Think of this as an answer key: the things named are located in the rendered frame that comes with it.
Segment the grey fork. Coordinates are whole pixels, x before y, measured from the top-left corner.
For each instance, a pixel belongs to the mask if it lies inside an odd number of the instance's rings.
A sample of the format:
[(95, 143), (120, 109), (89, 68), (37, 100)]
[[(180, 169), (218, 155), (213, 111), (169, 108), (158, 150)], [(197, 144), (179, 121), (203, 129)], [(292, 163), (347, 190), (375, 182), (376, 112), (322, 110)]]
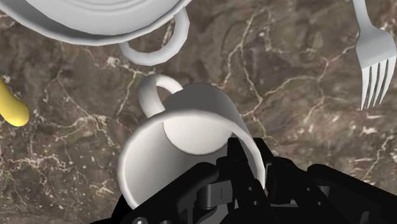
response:
[(361, 68), (360, 109), (380, 104), (387, 93), (397, 61), (397, 47), (392, 35), (374, 26), (365, 0), (351, 0), (359, 27), (355, 45)]

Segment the white mug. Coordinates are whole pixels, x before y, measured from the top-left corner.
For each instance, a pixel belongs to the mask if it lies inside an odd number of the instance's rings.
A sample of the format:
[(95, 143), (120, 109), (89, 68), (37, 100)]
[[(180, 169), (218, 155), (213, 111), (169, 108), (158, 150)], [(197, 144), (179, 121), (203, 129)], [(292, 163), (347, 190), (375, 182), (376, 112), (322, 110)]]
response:
[[(117, 44), (131, 62), (154, 66), (177, 54), (184, 45), (191, 0), (0, 0), (0, 10), (47, 38), (72, 45)], [(161, 49), (145, 53), (129, 41), (174, 20), (174, 32)]]
[(199, 162), (214, 163), (237, 136), (257, 180), (265, 184), (260, 151), (231, 98), (206, 84), (181, 86), (163, 74), (142, 78), (139, 104), (147, 117), (118, 159), (118, 183), (135, 209)]

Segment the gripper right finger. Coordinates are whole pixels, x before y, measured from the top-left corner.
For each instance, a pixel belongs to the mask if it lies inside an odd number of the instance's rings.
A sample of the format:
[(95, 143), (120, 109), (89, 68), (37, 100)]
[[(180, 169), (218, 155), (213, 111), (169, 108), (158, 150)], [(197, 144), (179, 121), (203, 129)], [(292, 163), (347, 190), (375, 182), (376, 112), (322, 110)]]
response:
[(279, 224), (397, 224), (397, 196), (322, 164), (298, 168), (256, 138)]

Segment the yellow banana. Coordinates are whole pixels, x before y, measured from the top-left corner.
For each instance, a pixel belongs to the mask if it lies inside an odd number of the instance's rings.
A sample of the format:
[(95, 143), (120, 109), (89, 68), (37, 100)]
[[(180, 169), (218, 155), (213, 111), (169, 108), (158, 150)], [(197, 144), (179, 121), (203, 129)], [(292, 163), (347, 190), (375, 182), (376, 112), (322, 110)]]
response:
[(0, 115), (12, 126), (21, 127), (29, 121), (28, 107), (9, 90), (0, 77)]

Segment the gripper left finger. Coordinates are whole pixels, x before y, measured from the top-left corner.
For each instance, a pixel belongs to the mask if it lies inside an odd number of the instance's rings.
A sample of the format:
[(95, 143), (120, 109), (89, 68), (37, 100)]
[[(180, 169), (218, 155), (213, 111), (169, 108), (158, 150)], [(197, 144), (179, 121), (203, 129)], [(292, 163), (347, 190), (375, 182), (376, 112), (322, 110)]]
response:
[(270, 204), (236, 137), (216, 164), (194, 165), (135, 209), (120, 198), (110, 218), (91, 224), (200, 224), (222, 204), (219, 224), (270, 224)]

